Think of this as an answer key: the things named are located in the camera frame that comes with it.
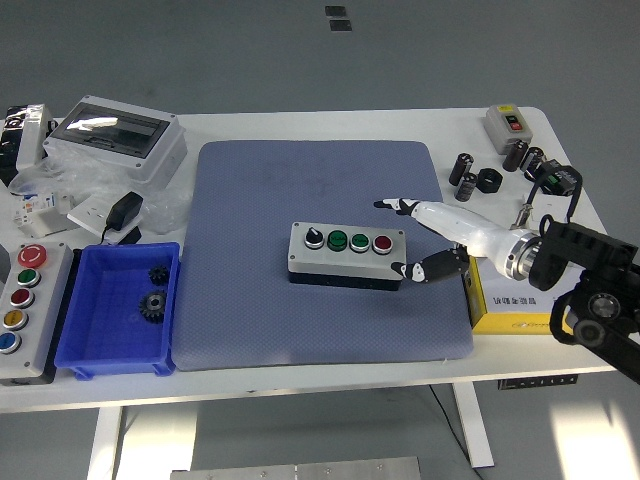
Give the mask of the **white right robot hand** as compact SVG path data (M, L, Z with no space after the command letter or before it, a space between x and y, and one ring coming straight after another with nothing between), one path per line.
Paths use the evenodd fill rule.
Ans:
M430 231L465 246L472 257L489 259L505 277L524 279L518 261L533 238L524 229L509 230L475 212L440 202L393 198L376 201L374 206L409 215Z

